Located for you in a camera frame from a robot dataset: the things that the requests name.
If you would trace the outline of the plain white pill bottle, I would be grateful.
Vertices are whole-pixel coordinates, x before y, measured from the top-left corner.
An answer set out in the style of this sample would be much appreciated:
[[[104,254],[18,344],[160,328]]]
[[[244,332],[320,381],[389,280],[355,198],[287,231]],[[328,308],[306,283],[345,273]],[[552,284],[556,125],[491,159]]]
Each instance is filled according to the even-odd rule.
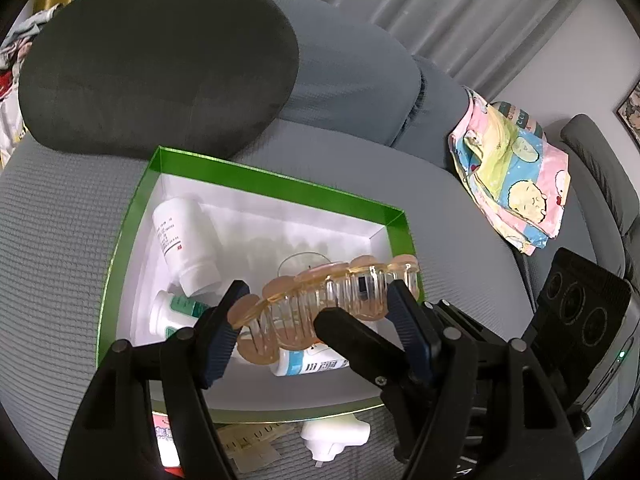
[[[221,281],[213,242],[213,225],[195,200],[175,197],[152,213],[160,251],[171,276],[188,297],[217,287]]]

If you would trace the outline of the colourful cartoon cloth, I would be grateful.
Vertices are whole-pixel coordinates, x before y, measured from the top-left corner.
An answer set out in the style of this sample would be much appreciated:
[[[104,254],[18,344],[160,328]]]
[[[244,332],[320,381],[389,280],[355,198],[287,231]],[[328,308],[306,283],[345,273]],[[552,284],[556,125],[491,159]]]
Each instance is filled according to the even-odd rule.
[[[494,230],[533,255],[559,235],[570,190],[568,155],[524,110],[465,92],[468,109],[448,136],[454,168]]]

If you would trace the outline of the black round cushion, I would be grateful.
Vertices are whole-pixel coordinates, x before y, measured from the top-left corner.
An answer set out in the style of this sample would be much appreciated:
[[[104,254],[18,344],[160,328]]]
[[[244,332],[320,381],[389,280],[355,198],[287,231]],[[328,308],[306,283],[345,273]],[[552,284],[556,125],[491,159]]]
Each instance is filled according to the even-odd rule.
[[[279,115],[298,66],[273,0],[75,0],[37,36],[18,97],[52,150],[228,159]]]

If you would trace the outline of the framed wall picture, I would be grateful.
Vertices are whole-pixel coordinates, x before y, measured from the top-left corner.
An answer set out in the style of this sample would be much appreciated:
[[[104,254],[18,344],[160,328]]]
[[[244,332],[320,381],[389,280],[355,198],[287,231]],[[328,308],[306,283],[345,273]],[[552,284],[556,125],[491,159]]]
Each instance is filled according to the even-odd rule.
[[[623,99],[617,107],[616,114],[637,148],[640,148],[640,82],[637,82],[628,96]]]

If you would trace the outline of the amber translucent hair claw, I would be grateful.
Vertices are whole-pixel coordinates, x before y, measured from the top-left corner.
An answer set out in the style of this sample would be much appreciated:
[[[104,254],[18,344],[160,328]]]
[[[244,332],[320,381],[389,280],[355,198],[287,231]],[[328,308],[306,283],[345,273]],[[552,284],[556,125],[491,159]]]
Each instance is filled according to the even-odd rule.
[[[351,262],[327,263],[295,276],[279,276],[265,284],[260,296],[249,294],[228,312],[228,321],[239,332],[236,350],[255,365],[277,365],[285,360],[300,371],[314,369],[304,363],[318,359],[320,338],[314,320],[326,308],[339,308],[361,322],[378,322],[388,313],[387,289],[403,281],[418,298],[419,263],[403,254],[389,263],[371,255]]]

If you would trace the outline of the pink orange-capped tube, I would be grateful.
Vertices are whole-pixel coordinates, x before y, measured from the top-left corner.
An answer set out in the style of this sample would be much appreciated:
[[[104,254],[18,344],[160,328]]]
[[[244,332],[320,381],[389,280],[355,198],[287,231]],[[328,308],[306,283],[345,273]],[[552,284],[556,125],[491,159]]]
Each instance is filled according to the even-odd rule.
[[[166,471],[183,478],[184,474],[174,438],[172,437],[168,416],[157,412],[153,412],[152,416],[158,452],[160,452],[160,461]]]

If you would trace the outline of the pile of clothes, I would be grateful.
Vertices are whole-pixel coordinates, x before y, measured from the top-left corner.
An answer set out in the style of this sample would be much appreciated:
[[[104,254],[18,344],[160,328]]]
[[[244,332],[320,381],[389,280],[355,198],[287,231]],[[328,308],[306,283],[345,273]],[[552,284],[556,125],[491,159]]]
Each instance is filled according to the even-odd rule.
[[[41,10],[26,21],[21,22],[9,33],[1,46],[1,94],[0,94],[0,150],[1,168],[11,158],[17,144],[26,134],[18,87],[25,58],[35,38],[62,8],[62,3]]]

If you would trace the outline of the white plug adapter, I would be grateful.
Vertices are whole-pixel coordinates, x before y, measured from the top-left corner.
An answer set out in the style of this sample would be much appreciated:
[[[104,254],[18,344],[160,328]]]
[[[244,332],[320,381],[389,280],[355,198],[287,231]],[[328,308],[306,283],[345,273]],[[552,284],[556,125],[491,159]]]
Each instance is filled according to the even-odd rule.
[[[332,462],[349,446],[363,446],[370,438],[371,426],[354,414],[308,420],[300,436],[317,467]]]

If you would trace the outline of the white bottle green label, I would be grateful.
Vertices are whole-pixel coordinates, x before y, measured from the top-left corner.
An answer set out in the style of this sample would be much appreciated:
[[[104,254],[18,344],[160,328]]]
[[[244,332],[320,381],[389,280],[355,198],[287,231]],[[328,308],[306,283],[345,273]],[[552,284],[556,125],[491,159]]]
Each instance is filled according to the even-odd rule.
[[[207,309],[207,304],[161,290],[152,302],[149,331],[154,336],[168,338],[183,327],[193,327]]]

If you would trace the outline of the white bottle blue label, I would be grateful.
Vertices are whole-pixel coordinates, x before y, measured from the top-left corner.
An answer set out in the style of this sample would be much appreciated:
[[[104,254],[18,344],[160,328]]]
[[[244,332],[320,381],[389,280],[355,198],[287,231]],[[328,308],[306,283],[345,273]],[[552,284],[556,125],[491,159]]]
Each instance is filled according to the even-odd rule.
[[[326,344],[313,344],[305,350],[281,349],[277,362],[267,365],[271,374],[277,377],[316,374],[345,367],[349,367],[348,359]]]

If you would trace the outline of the cream plastic hair clip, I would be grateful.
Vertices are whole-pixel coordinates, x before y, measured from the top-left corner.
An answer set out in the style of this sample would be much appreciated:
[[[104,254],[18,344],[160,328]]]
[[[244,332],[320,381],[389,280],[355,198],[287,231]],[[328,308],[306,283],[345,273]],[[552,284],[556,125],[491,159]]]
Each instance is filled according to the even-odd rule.
[[[294,424],[237,424],[219,427],[217,436],[235,469],[248,474],[280,460],[272,444],[295,429]]]

